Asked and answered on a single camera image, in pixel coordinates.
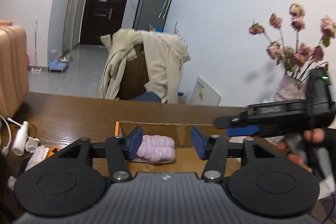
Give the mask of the person's right hand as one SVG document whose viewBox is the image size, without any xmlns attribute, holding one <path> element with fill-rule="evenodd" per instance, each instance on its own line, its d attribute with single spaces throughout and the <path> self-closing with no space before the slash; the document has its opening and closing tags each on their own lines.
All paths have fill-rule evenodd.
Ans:
<svg viewBox="0 0 336 224">
<path fill-rule="evenodd" d="M 317 128 L 317 129 L 313 129 L 313 130 L 307 130 L 303 133 L 303 138 L 309 142 L 312 143 L 321 143 L 324 139 L 325 139 L 325 131 L 321 128 Z M 287 149 L 288 146 L 284 141 L 280 141 L 277 143 L 277 148 L 278 149 Z M 289 160 L 291 160 L 292 162 L 300 165 L 301 167 L 303 167 L 305 170 L 307 170 L 308 172 L 312 173 L 313 170 L 308 167 L 305 164 L 305 161 L 303 159 L 302 156 L 300 155 L 296 155 L 293 153 L 289 153 L 287 158 Z"/>
</svg>

